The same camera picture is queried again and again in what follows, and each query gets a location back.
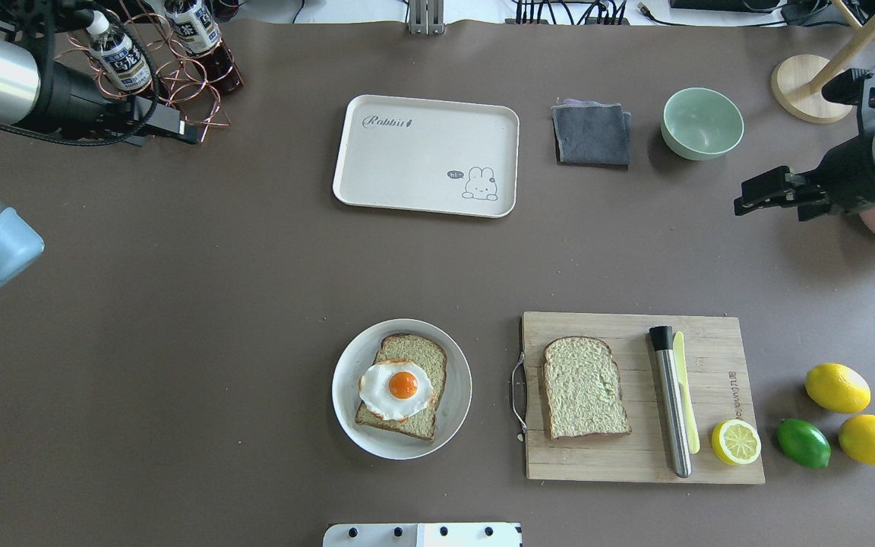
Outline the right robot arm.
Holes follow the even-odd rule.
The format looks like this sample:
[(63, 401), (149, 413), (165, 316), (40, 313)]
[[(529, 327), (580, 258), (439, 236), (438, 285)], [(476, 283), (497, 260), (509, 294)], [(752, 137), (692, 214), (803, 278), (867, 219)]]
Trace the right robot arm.
[(795, 173), (778, 166), (744, 181), (735, 215), (795, 207), (807, 221), (875, 208), (875, 67), (843, 71), (822, 86), (819, 98), (857, 107), (858, 134), (826, 152), (815, 169)]

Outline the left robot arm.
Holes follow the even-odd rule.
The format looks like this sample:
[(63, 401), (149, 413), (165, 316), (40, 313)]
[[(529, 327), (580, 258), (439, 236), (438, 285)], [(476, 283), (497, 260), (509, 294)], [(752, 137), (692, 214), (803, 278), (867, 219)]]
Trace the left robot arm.
[[(197, 143), (197, 129), (156, 97), (112, 98), (90, 76), (0, 40), (0, 131), (71, 147), (140, 145), (149, 136)], [(42, 236), (0, 200), (0, 288), (42, 255)]]

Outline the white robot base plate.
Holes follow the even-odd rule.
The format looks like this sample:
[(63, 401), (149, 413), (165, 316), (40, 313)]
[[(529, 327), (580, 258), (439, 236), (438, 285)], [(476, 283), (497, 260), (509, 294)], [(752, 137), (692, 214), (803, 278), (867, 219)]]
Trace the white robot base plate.
[(520, 523), (338, 523), (323, 546), (522, 546)]

